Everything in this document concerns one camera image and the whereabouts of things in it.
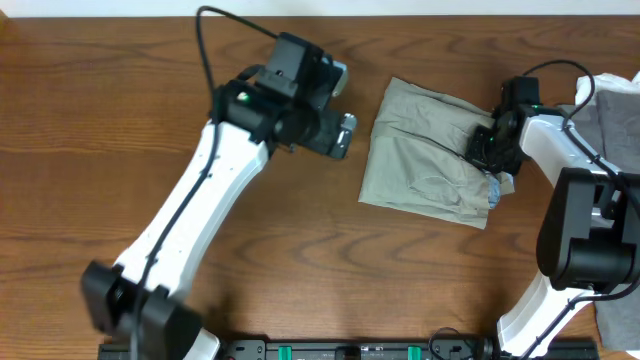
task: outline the green tape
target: green tape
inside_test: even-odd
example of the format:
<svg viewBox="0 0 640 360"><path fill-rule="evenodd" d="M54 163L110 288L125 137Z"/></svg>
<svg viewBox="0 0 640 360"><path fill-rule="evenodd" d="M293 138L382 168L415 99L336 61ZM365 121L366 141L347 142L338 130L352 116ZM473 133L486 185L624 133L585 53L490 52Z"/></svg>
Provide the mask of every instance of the green tape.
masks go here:
<svg viewBox="0 0 640 360"><path fill-rule="evenodd" d="M280 346L278 348L278 360L291 360L291 346Z"/></svg>
<svg viewBox="0 0 640 360"><path fill-rule="evenodd" d="M421 360L422 349L419 346L409 346L409 360Z"/></svg>

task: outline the khaki fabric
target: khaki fabric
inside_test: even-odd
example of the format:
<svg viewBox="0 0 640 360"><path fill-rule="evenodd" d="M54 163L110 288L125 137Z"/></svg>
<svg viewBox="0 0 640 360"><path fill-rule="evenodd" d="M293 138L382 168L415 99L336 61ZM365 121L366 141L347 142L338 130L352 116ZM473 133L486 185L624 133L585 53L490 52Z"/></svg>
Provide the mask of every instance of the khaki fabric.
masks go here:
<svg viewBox="0 0 640 360"><path fill-rule="evenodd" d="M487 175L461 159L489 113L393 78L373 132L359 201L484 229ZM513 192L503 174L502 194Z"/></svg>

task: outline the wire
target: wire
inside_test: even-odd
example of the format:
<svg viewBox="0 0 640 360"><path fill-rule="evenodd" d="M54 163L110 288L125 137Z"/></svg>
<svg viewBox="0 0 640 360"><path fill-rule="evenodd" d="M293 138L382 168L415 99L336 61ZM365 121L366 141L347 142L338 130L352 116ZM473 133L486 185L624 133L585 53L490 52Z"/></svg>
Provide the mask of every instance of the wire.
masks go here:
<svg viewBox="0 0 640 360"><path fill-rule="evenodd" d="M442 356L440 356L437 352L433 351L433 339L435 339L436 336L438 336L439 333L443 332L443 331L451 331L454 332L458 335L460 335L460 332L452 327L441 327L440 329L436 330L436 332L433 333L433 335L431 335L431 337L429 338L429 343L428 343L428 347L429 347L429 352L431 352L431 355L433 355L433 357L435 357L438 360L447 360L444 359ZM473 358L474 352L475 350L473 349L473 346L471 346L466 339L462 340L464 342L465 345L467 345L467 347L469 348L469 351L471 352L470 356L467 356L466 358L463 358L461 360L469 360Z"/></svg>
<svg viewBox="0 0 640 360"><path fill-rule="evenodd" d="M575 135L573 135L573 133L571 132L571 125L569 125L569 120L576 114L578 113L578 111L582 110L582 108L584 108L589 101L591 101L591 99L593 98L593 95L595 93L595 88L596 88L596 84L595 84L595 79L593 77L593 74L591 74L591 72L585 68L584 66L582 66L581 64L572 61L572 60L564 60L564 59L560 59L560 60L552 60L552 61L547 61L545 63L542 63L540 65L534 66L533 68L527 70L523 76L527 76L530 73L534 72L535 70L538 70L540 68L543 68L545 66L548 65L552 65L552 64L568 64L568 65L573 65L574 67L582 70L582 72L584 72L587 77L589 78L589 83L591 85L591 90L589 91L589 95L587 96L587 98L578 106L576 106L576 108L569 113L568 115L566 115L564 117L564 119L562 120L562 131L567 135L567 137L569 137L569 139L589 158L589 160L591 162L593 162L594 164L598 165L598 167L600 167L602 170L604 170L607 175L609 175L609 177L611 178L612 181L614 181L616 183L616 185L621 189L621 192L627 197L628 201L631 203L631 206L633 207L633 210L635 211L636 215L640 216L640 204L638 203L638 199L636 198L636 196L633 194L631 188L629 187L629 185L626 183L625 179L617 174L615 171L613 171L609 166L607 166L605 163L602 162L602 156L600 156L600 154L594 154L591 152L591 150L589 150L584 144L582 144L576 137ZM552 332L553 329L555 329L560 322L562 322L562 319L564 319L565 316L567 316L567 314L569 314L569 312L571 312L572 310L575 309L576 304L580 303L580 302L585 302L585 301L614 301L614 300L618 300L618 299L622 299L623 297L631 294L632 292L634 292L638 286L640 286L640 274L638 276L636 276L636 278L631 282L631 284L625 288L624 290L615 293L615 294L610 294L610 295L600 295L600 296L579 296L576 297L572 300L570 300L567 303L567 306L564 307L564 309L562 309L562 311L560 312L560 314L558 314L558 316L556 316L556 318L551 322L551 324L549 324L549 326L545 329L545 331L538 337L536 337L536 340L533 342L533 344L527 349L527 351L520 357L521 360L526 360L529 358L529 356L531 356L531 354L535 351L535 349L542 343L542 341L544 341L545 338L547 338Z"/></svg>
<svg viewBox="0 0 640 360"><path fill-rule="evenodd" d="M169 220L164 230L162 230L162 233L158 237L158 241L156 241L155 245L153 246L153 248L149 252L149 255L147 256L147 262L144 266L144 270L142 271L142 276L140 277L140 281L138 282L138 286L136 289L136 297L135 297L134 306L133 306L133 330L131 332L131 349L130 349L130 356L132 360L142 358L140 356L140 347L139 347L140 336L138 332L140 330L139 329L140 317L141 317L142 302L144 299L145 287L146 287L147 280L149 278L149 273L151 272L151 268L157 262L156 257L158 256L158 253L162 249L162 244L164 243L167 236L171 232L171 229L173 228L173 226L176 224L176 222L180 218L180 215L182 215L182 213L184 212L184 209L186 209L191 199L198 192L198 189L200 188L202 183L207 178L211 178L212 174L210 174L209 171L211 170L213 161L216 158L216 153L218 151L218 144L220 142L220 134L218 131L220 116L218 116L218 114L215 114L213 111L213 109L215 109L215 106L214 106L215 105L215 100L214 100L215 99L215 83L213 80L213 73L211 71L211 66L209 65L209 59L207 57L207 53L204 46L204 38L202 36L201 18L202 18L202 13L204 13L205 11L212 11L218 14L222 14L232 20L235 20L244 25L247 25L252 29L258 30L272 38L277 38L276 34L266 30L265 28L260 27L259 25L256 25L250 22L249 20L243 19L239 16L233 15L231 13L228 13L224 10L220 10L218 8L214 8L211 6L202 6L198 9L198 12L196 13L196 37L198 40L198 49L200 50L202 66L204 67L207 86L209 87L209 93L211 96L210 123L213 124L213 140L211 144L211 152L209 154L209 158L207 159L207 163L205 164L204 168L200 171L200 176L198 176L198 179L193 184L193 187L191 187L191 190L189 190L189 193L187 193L185 198L182 200L182 203L180 203L180 205L176 209L176 212L173 214L173 216L171 216L171 219Z"/></svg>

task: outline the black cable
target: black cable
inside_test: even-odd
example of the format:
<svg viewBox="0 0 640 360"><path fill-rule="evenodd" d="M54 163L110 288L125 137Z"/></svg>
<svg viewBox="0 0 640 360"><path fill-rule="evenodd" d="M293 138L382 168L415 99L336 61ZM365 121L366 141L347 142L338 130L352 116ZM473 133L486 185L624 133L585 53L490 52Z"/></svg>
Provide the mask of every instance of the black cable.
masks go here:
<svg viewBox="0 0 640 360"><path fill-rule="evenodd" d="M232 20L238 21L244 25L247 25L249 27L251 27L252 29L258 30L272 38L277 38L277 35L246 20L243 19L239 16L233 15L231 13L228 13L224 10L220 10L218 8L214 8L211 6L202 6L198 9L198 12L196 13L196 37L198 40L198 49L200 50L200 57L202 59L202 66L204 67L204 72L205 72L205 76L206 76L206 81L207 81L207 86L209 87L209 92L211 95L211 111L210 111L210 116L211 116L211 121L210 123L213 124L213 140L212 140L212 144L211 144L211 152L209 154L209 158L207 159L207 163L205 164L204 168L200 171L200 176L198 176L198 179L196 180L196 182L193 184L193 187L191 187L191 190L189 190L189 193L187 193L187 195L185 196L185 198L182 200L182 203L180 203L180 206L178 206L178 208L176 209L176 212L173 214L173 216L171 216L171 219L169 220L169 222L167 223L167 225L165 226L164 230L162 230L162 233L160 234L160 236L158 237L158 241L156 241L155 245L153 246L153 248L151 249L151 252L149 252L149 255L147 256L147 262L144 266L144 270L142 272L142 276L140 277L140 281L138 282L138 286L137 286L137 290L136 290L136 297L135 297L135 301L134 301L134 306L133 306L133 330L131 332L131 349L130 349L130 356L132 360L136 360L141 358L139 356L140 354L140 348L139 348L139 339L140 336L138 334L139 332L139 327L140 327L140 315L141 315L141 311L142 311L142 302L143 302L143 298L144 298L144 292L145 292L145 287L146 287L146 283L147 280L149 278L149 273L151 272L151 268L153 267L153 265L156 263L156 257L158 256L158 253L160 252L160 250L162 249L162 244L164 243L165 239L167 238L167 236L169 235L169 233L171 232L171 229L173 228L173 226L176 224L176 222L178 221L178 219L180 218L180 215L182 215L182 212L184 211L184 209L186 209L187 205L189 205L189 202L191 201L191 199L195 196L195 194L198 192L198 189L200 188L200 186L202 185L202 183L207 179L211 177L211 174L209 173L209 171L211 170L211 166L213 165L213 160L216 158L216 152L218 151L218 144L220 142L220 134L218 131L218 124L219 124L219 119L220 117L217 116L213 109L215 109L215 83L213 80L213 73L211 71L211 67L209 65L209 59L207 57L207 53L205 50L205 46L204 46L204 39L202 36L202 26L201 26L201 18L202 18L202 13L205 11L212 11L212 12L216 12L218 14L222 14Z"/></svg>
<svg viewBox="0 0 640 360"><path fill-rule="evenodd" d="M428 348L429 348L429 352L431 353L431 355L433 355L433 357L435 357L438 360L451 360L451 359L445 359L442 356L440 356L437 352L433 351L433 339L438 336L439 333L443 332L443 331L451 331L454 332L458 335L460 335L460 332L452 327L441 327L440 329L436 330L436 332L433 333L433 335L431 335L431 337L429 338L429 343L428 343ZM462 358L461 360L469 360L472 359L475 353L475 350L473 349L473 346L471 346L471 344L469 344L467 342L466 339L462 339L462 341L464 342L465 345L467 345L467 347L469 348L469 351L471 352L470 356L467 356L466 358Z"/></svg>
<svg viewBox="0 0 640 360"><path fill-rule="evenodd" d="M640 204L638 203L638 199L636 198L635 194L633 194L631 188L629 187L629 185L625 182L624 178L622 176L620 176L619 174L617 174L615 171L613 171L609 166L607 166L605 163L603 163L601 161L602 156L600 156L600 154L594 154L591 152L591 150L589 150L584 144L582 144L576 137L575 135L573 135L573 133L571 132L571 125L569 125L569 120L576 114L578 113L578 111L582 110L582 108L584 108L589 101L591 101L591 99L593 98L593 95L595 93L595 88L596 88L596 84L595 84L595 79L593 77L593 74L591 74L591 72L585 68L584 66L582 66L581 64L572 61L572 60L564 60L564 59L560 59L560 60L552 60L552 61L547 61L545 63L542 63L540 65L534 66L533 68L529 69L528 71L526 71L523 76L527 76L530 73L532 73L535 70L538 70L540 68L543 68L547 65L552 65L552 64L568 64L568 65L573 65L576 68L582 70L587 77L589 78L589 83L591 86L591 90L589 91L589 95L587 96L587 98L578 106L576 106L576 108L568 115L566 115L564 117L564 119L562 120L562 131L567 135L567 137L569 137L569 139L589 158L589 160L591 162L593 162L594 164L598 165L598 167L600 167L602 170L604 170L607 175L611 178L612 181L614 181L616 183L616 185L621 189L621 192L627 197L628 201L631 203L631 206L633 207L633 210L635 211L636 215L640 216ZM533 353L533 351L535 351L535 349L542 343L542 341L544 341L545 338L547 338L551 332L553 332L553 329L555 329L560 322L562 321L562 319L564 319L565 316L567 316L567 314L569 314L569 312L571 312L572 310L575 309L576 304L580 303L580 302L585 302L585 301L614 301L614 300L618 300L618 299L622 299L623 297L631 294L632 292L634 292L638 286L640 286L640 275L636 276L636 278L631 282L631 284L629 284L629 286L627 288L625 288L624 290L615 293L615 294L610 294L610 295L601 295L601 296L579 296L576 297L572 300L570 300L567 303L567 306L565 306L564 309L562 309L562 311L560 312L560 314L558 314L558 316L556 316L556 318L551 322L551 324L549 324L549 326L545 329L545 331L538 337L536 337L536 340L534 341L534 343L527 349L527 351L520 357L521 360L526 360L529 358L529 356L531 356L531 354Z"/></svg>

